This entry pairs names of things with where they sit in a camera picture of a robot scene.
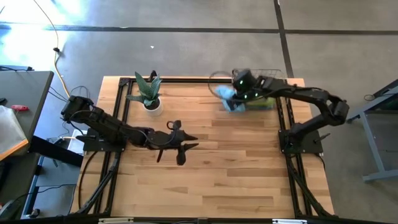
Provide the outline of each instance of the wooden table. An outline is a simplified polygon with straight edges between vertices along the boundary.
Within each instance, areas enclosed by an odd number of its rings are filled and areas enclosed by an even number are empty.
[[[113,112],[119,78],[104,77],[99,93],[97,106],[109,114]],[[304,85],[301,78],[291,78],[289,83]],[[149,117],[140,103],[131,102],[127,123],[169,132],[166,122],[180,119],[182,129],[198,137],[200,144],[187,152],[184,166],[177,166],[176,151],[165,151],[156,163],[157,151],[128,143],[119,166],[112,217],[294,217],[285,158],[279,150],[276,109],[227,113],[204,83],[163,83],[160,93],[164,111],[159,117]],[[133,86],[133,95],[138,94],[138,87]],[[292,100],[292,106],[296,122],[312,117],[307,103]],[[82,203],[98,185],[103,156],[104,153],[97,153],[88,164]],[[304,154],[303,164],[308,187],[333,213],[322,162],[314,155]],[[304,211],[299,190],[298,196]],[[71,212],[74,211],[77,191]]]

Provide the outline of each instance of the green object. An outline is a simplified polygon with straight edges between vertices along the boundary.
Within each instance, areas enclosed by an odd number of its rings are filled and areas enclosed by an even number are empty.
[[[268,97],[266,99],[261,98],[258,100],[250,101],[246,103],[246,109],[248,110],[271,110],[274,108],[275,98]]]
[[[143,103],[145,106],[150,106],[155,103],[160,96],[158,92],[161,81],[162,80],[160,79],[160,76],[157,75],[156,78],[153,79],[152,83],[149,85],[147,82],[145,82],[144,78],[136,72],[136,82],[138,84],[138,89],[141,95],[128,95],[126,96],[126,98],[132,101],[138,101],[140,103]]]

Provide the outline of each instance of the white pot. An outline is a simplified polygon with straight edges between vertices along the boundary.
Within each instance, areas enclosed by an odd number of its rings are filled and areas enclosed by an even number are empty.
[[[145,105],[142,104],[142,106],[144,107],[144,110],[147,112],[147,114],[148,114],[149,116],[159,116],[159,115],[163,112],[162,100],[160,99],[160,97],[159,97],[158,99],[159,99],[159,106],[158,106],[156,109],[154,109],[154,110],[148,110],[148,109],[145,107]]]

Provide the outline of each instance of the blue cloth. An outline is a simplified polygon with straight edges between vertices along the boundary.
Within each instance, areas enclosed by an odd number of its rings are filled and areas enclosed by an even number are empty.
[[[235,94],[235,91],[233,89],[230,89],[229,86],[226,85],[219,85],[216,88],[216,94],[219,95],[220,97],[224,99],[231,99],[232,96]],[[231,110],[226,102],[226,100],[221,100],[223,102],[224,108],[228,112],[244,112],[246,109],[244,107],[244,103],[240,104],[237,106],[234,110]]]

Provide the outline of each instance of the gray floor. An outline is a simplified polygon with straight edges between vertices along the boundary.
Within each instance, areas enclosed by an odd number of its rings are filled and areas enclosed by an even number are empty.
[[[117,0],[38,1],[54,23],[115,27],[222,27],[277,29],[272,0]],[[394,0],[280,0],[286,29],[397,30]],[[41,24],[0,30],[0,64],[30,65],[53,70],[55,33],[42,31],[45,16],[31,2],[9,1],[0,21]],[[87,86],[96,101],[104,75],[134,71],[161,75],[208,75],[236,67],[285,71],[279,34],[173,32],[59,32],[64,56],[58,67],[69,89]],[[288,35],[295,77],[307,86],[325,88],[348,100],[351,108],[398,77],[398,35]],[[62,93],[57,78],[52,86]],[[61,127],[63,102],[48,96],[36,135],[51,138]],[[345,218],[397,222],[398,181],[371,184],[362,175],[376,171],[361,124],[323,128],[326,174],[333,206]],[[48,173],[76,178],[69,168]],[[41,177],[41,184],[64,184]]]

